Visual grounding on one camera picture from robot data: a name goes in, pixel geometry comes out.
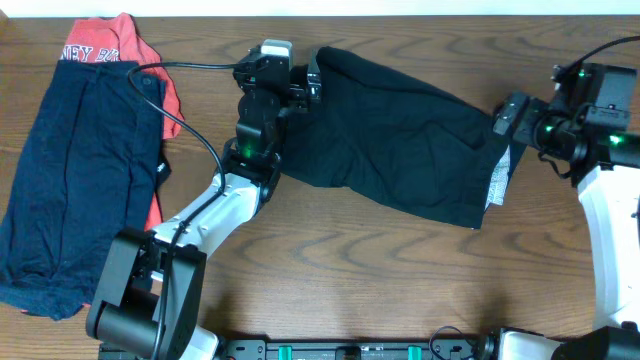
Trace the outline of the black shorts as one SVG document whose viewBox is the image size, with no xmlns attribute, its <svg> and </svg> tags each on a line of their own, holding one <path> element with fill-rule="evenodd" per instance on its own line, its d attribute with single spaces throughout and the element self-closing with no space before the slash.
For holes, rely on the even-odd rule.
<svg viewBox="0 0 640 360">
<path fill-rule="evenodd" d="M 321 103 L 289 120 L 284 174 L 348 187 L 428 220 L 478 229 L 490 191 L 504 191 L 523 153 L 484 111 L 354 53 L 316 55 Z"/>
</svg>

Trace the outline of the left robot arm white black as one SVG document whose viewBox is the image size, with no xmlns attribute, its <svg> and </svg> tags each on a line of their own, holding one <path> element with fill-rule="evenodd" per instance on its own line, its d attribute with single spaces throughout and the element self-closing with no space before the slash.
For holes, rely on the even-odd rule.
<svg viewBox="0 0 640 360">
<path fill-rule="evenodd" d="M 317 63 L 295 65 L 289 41 L 267 39 L 229 68 L 243 96 L 209 187 L 171 219 L 125 228 L 111 244 L 86 332 L 122 358 L 215 358 L 219 337 L 197 323 L 207 260 L 271 199 L 289 116 L 321 101 Z"/>
</svg>

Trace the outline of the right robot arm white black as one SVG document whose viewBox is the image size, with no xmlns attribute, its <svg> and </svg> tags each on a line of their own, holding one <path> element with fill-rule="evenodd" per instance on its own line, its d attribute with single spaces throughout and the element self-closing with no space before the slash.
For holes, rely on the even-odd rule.
<svg viewBox="0 0 640 360">
<path fill-rule="evenodd" d="M 628 132 L 632 68 L 556 67 L 553 98 L 514 92 L 494 131 L 568 163 L 589 228 L 595 279 L 591 332 L 568 340 L 502 327 L 478 340 L 478 359 L 636 359 L 639 356 L 639 138 Z"/>
</svg>

